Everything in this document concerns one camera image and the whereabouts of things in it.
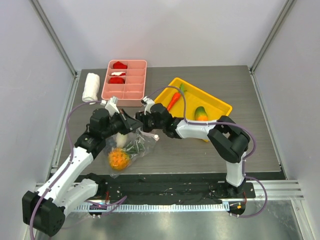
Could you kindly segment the clear zip top bag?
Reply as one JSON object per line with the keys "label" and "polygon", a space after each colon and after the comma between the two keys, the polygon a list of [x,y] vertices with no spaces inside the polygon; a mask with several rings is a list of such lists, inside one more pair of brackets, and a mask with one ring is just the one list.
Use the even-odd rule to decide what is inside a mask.
{"label": "clear zip top bag", "polygon": [[136,160],[148,155],[160,137],[157,134],[137,129],[126,135],[117,133],[106,139],[102,150],[108,175],[118,177]]}

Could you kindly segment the fake pineapple orange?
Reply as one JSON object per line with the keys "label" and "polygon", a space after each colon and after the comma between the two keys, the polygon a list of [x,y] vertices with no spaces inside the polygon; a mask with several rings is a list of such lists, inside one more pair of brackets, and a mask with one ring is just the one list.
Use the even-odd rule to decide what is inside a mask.
{"label": "fake pineapple orange", "polygon": [[116,171],[124,170],[131,162],[131,157],[122,148],[115,148],[108,154],[108,162]]}

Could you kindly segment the fake carrot orange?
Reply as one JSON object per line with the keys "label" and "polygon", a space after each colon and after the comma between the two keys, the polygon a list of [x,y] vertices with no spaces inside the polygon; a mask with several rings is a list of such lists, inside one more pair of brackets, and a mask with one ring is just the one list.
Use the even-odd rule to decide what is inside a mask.
{"label": "fake carrot orange", "polygon": [[183,83],[180,84],[179,90],[173,94],[169,104],[167,105],[167,110],[170,111],[172,107],[176,104],[176,102],[181,98],[182,93],[186,91],[185,85]]}

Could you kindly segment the fake mango orange green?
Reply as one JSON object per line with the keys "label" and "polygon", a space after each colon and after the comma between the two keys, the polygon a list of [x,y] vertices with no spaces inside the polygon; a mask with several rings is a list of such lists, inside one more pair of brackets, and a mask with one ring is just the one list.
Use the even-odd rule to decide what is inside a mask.
{"label": "fake mango orange green", "polygon": [[203,106],[198,106],[195,109],[194,119],[196,121],[204,121],[204,122],[209,120],[208,114]]}

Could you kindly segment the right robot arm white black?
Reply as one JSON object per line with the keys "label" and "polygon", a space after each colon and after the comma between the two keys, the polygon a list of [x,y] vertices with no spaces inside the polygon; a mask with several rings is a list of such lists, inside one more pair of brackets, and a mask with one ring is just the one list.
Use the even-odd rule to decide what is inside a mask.
{"label": "right robot arm white black", "polygon": [[182,117],[173,117],[161,104],[152,104],[150,108],[137,112],[135,118],[142,122],[142,130],[151,132],[162,130],[173,139],[203,139],[212,143],[220,157],[226,161],[226,193],[233,198],[244,191],[246,183],[244,160],[251,155],[247,153],[251,138],[239,125],[228,116],[218,120],[195,121]]}

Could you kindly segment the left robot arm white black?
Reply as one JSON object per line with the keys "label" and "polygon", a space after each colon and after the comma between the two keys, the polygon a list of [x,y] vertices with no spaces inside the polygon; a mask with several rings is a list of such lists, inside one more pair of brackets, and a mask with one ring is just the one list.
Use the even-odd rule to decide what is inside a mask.
{"label": "left robot arm white black", "polygon": [[29,225],[31,239],[34,230],[52,237],[62,228],[66,217],[82,202],[93,197],[102,199],[107,192],[105,181],[95,174],[72,184],[106,146],[106,139],[115,134],[126,135],[142,127],[142,122],[122,109],[93,111],[85,132],[71,144],[68,158],[37,191],[27,191],[22,197],[23,222]]}

